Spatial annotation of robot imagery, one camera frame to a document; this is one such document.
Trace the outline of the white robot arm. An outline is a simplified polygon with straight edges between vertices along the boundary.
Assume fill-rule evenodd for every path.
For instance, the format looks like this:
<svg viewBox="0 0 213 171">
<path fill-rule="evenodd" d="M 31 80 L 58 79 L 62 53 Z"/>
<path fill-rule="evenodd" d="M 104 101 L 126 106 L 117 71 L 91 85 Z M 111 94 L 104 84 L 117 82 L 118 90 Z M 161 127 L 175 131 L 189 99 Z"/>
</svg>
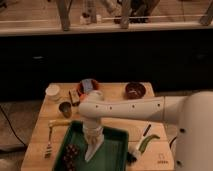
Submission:
<svg viewBox="0 0 213 171">
<path fill-rule="evenodd" d="M 213 92 L 104 101 L 92 91 L 79 105 L 86 134 L 101 129 L 101 118 L 177 124 L 175 171 L 213 171 Z"/>
</svg>

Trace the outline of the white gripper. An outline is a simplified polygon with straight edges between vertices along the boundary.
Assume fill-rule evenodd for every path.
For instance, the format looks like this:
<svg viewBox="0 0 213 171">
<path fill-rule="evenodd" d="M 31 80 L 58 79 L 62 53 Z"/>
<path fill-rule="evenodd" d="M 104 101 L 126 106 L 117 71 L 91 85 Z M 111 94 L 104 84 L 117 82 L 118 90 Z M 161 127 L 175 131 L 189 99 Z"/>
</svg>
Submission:
<svg viewBox="0 0 213 171">
<path fill-rule="evenodd" d="M 83 133 L 89 145 L 101 144 L 104 141 L 103 127 L 101 125 L 83 124 Z"/>
</svg>

